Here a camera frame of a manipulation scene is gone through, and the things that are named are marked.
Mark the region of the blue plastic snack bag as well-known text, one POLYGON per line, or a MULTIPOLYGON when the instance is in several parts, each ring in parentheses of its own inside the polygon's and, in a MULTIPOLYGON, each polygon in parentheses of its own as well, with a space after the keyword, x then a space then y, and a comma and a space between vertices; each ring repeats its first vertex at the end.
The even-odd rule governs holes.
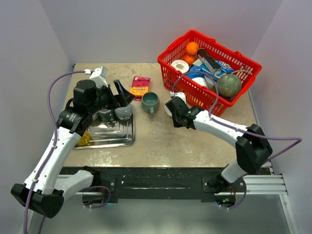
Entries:
POLYGON ((190 66, 190 69, 189 71, 187 72, 187 76, 190 78, 190 79, 204 79, 205 76, 204 76, 204 71, 202 69, 202 67, 200 66, 196 66, 196 65, 191 65, 190 66))

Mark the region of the light grey-blue upside-down mug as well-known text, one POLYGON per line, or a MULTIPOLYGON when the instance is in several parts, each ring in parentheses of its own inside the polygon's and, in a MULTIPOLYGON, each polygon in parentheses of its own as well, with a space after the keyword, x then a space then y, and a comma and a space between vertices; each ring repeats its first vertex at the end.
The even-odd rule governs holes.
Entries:
POLYGON ((131 104, 129 104, 126 107, 120 107, 120 108, 115 109, 115 115, 117 116, 119 120, 122 120, 122 121, 129 120, 132 114, 133 114, 133 107, 131 104))

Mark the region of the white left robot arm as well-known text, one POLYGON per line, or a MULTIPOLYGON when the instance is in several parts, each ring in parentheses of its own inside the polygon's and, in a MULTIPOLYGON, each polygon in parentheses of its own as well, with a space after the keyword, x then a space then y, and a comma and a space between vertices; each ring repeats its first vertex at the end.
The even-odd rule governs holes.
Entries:
POLYGON ((101 187, 100 172, 84 166, 65 183, 57 177, 68 155, 93 122, 93 115, 100 110, 113 110, 125 104, 123 87, 114 80, 119 92, 114 95, 104 78, 90 78, 76 84, 71 98, 54 124, 54 134, 33 172, 22 184, 14 184, 13 197, 25 207, 47 218, 53 218, 64 202, 75 193, 101 187))

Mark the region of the lower orange fruit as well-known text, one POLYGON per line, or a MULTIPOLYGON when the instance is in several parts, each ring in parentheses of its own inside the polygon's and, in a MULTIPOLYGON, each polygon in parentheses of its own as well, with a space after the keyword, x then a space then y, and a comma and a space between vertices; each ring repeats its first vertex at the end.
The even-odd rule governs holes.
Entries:
POLYGON ((186 55, 184 57, 184 61, 188 64, 188 65, 192 65, 195 61, 196 61, 196 56, 189 56, 186 55))

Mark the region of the teal green ceramic mug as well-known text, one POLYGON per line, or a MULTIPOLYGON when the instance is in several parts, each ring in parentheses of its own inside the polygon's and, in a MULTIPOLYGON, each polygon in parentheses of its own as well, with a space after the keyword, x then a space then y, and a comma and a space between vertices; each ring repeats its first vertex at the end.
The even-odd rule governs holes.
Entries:
POLYGON ((160 107, 160 99, 158 95, 153 92, 145 93, 141 99, 141 107, 144 112, 154 116, 155 112, 158 111, 160 107))

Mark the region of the blue M&M's bag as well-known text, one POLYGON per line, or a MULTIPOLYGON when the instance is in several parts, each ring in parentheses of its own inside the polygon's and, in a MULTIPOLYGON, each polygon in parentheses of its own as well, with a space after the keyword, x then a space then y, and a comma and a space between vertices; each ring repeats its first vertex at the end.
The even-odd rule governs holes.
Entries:
POLYGON ((234 69, 228 63, 220 60, 216 60, 217 64, 221 67, 221 71, 224 73, 232 73, 234 69))

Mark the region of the green netted melon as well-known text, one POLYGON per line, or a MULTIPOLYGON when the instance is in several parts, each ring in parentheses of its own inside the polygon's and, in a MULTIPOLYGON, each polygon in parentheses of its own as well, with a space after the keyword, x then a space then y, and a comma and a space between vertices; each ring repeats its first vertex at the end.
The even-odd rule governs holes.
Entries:
POLYGON ((237 73, 247 73, 252 75, 252 72, 247 70, 236 70, 231 73, 223 74, 216 82, 218 94, 224 98, 234 98, 241 91, 241 79, 237 73))

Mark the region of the dark long carton box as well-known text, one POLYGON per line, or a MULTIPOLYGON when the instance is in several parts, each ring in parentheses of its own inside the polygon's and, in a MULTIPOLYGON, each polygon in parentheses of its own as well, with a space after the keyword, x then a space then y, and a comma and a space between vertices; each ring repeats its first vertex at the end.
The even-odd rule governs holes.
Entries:
POLYGON ((211 57, 211 55, 204 48, 198 49, 197 56, 212 73, 212 75, 218 75, 221 72, 221 66, 211 57))

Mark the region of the red floral mug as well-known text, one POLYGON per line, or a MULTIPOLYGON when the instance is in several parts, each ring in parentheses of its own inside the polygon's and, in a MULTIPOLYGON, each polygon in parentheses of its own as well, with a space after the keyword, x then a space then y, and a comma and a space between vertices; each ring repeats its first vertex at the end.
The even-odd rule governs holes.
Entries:
POLYGON ((165 106, 165 113, 169 116, 172 117, 172 113, 170 112, 170 110, 165 106))

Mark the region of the upper orange fruit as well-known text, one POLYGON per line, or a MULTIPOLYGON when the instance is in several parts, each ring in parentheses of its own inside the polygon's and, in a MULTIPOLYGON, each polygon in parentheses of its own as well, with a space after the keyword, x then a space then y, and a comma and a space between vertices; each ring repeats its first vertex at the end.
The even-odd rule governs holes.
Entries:
POLYGON ((189 56, 195 56, 198 52, 199 45, 196 42, 189 42, 186 46, 186 54, 189 56))

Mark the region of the yellow mug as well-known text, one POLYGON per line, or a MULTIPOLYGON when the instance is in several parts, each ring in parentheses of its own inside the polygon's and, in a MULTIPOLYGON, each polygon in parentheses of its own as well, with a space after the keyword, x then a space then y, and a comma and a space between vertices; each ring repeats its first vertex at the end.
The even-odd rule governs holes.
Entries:
POLYGON ((77 147, 82 147, 82 146, 86 146, 91 139, 91 135, 89 133, 89 131, 85 131, 83 136, 80 138, 80 140, 78 141, 78 143, 76 144, 77 147))

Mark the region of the Scrub Mommy sponge pack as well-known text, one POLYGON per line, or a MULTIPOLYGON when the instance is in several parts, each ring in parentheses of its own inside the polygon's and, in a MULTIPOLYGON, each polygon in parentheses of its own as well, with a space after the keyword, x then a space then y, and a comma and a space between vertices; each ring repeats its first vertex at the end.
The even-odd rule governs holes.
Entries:
POLYGON ((134 76, 130 93, 135 96, 136 101, 141 101, 143 95, 149 92, 150 83, 150 78, 134 76))

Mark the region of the orange fruit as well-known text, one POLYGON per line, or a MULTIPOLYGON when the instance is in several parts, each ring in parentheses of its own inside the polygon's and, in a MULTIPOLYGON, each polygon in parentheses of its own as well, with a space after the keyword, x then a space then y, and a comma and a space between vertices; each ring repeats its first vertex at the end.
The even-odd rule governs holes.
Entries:
POLYGON ((195 61, 196 61, 196 56, 189 56, 186 55, 184 57, 184 61, 188 64, 188 65, 192 65, 195 61))
POLYGON ((186 54, 189 56, 195 56, 198 52, 199 45, 196 42, 189 42, 186 46, 186 54))

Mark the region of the steel drying tray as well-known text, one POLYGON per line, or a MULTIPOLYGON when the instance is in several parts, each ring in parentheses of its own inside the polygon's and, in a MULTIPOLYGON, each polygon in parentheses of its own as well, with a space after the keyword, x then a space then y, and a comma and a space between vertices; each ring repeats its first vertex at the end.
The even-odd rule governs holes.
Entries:
POLYGON ((91 135, 90 142, 86 146, 77 147, 75 149, 95 149, 108 147, 130 146, 135 142, 135 108, 129 120, 122 121, 117 118, 117 124, 114 127, 107 127, 102 123, 101 119, 96 115, 96 119, 88 127, 91 135))

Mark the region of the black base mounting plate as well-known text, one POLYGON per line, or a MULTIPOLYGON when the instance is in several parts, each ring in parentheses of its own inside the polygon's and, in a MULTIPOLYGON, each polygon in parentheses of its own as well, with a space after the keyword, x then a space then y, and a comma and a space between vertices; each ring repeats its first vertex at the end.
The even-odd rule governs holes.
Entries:
POLYGON ((120 199, 199 200, 233 205, 246 192, 239 178, 233 185, 222 182, 221 168, 94 167, 95 182, 84 192, 85 204, 120 199))

